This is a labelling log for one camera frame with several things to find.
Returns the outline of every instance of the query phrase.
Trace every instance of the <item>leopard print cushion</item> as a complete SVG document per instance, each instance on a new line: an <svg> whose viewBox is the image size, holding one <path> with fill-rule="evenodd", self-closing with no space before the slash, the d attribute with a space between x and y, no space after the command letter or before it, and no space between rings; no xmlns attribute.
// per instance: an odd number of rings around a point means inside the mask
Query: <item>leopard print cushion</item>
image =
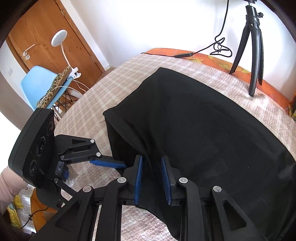
<svg viewBox="0 0 296 241"><path fill-rule="evenodd" d="M62 86L66 79L68 78L72 68L68 66L64 69L64 71L54 78L52 85L50 86L49 90L46 92L45 95L37 102L37 107L46 108L48 104L51 102L53 97L59 91L59 88L54 89L55 87Z"/></svg>

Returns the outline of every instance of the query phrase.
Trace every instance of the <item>white desk lamp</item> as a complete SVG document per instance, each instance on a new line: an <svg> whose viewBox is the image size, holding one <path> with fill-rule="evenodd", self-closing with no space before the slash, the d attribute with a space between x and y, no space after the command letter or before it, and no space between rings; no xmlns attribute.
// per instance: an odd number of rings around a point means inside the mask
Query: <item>white desk lamp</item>
<svg viewBox="0 0 296 241"><path fill-rule="evenodd" d="M67 37L67 31L66 30L60 30L58 31L52 38L52 46L53 47L57 47L59 45L61 45L61 48L62 48L62 52L63 52L63 55L68 63L68 65L71 67L66 55L65 55L65 52L64 52L64 48L63 48L63 41L66 39ZM78 67L76 68L72 68L72 71L71 73L69 74L70 77L73 77L73 79L77 79L81 76L81 73L78 73Z"/></svg>

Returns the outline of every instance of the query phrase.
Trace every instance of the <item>person's sleeve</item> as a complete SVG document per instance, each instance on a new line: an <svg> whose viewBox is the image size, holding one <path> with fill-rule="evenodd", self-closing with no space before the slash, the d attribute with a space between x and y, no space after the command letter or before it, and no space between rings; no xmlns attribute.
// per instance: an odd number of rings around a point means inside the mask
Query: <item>person's sleeve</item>
<svg viewBox="0 0 296 241"><path fill-rule="evenodd" d="M8 205L12 202L27 183L9 167L0 174L0 212L4 214Z"/></svg>

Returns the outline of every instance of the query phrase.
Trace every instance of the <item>plaid tablecloth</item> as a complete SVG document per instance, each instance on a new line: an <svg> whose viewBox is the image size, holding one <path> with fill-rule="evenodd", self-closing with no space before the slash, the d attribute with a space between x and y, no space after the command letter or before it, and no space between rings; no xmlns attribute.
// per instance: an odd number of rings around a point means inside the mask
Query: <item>plaid tablecloth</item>
<svg viewBox="0 0 296 241"><path fill-rule="evenodd" d="M55 135L93 138L103 155L112 155L102 113L120 103L159 67L187 75L236 102L264 124L296 159L296 124L267 95L256 90L254 97L250 97L247 83L212 67L147 54L125 62L87 91L58 123ZM78 174L72 186L76 191L85 185L94 188L104 186L119 177L115 169L97 167L87 162L72 166ZM166 225L148 211L123 206L122 240L175 239L171 237Z"/></svg>

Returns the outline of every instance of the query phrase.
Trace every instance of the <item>light switch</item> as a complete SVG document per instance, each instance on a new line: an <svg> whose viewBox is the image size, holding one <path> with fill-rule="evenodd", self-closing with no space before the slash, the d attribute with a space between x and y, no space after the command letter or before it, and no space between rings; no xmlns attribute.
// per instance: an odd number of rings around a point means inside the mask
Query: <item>light switch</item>
<svg viewBox="0 0 296 241"><path fill-rule="evenodd" d="M10 68L10 69L8 70L8 75L11 76L11 74L12 74L12 69Z"/></svg>

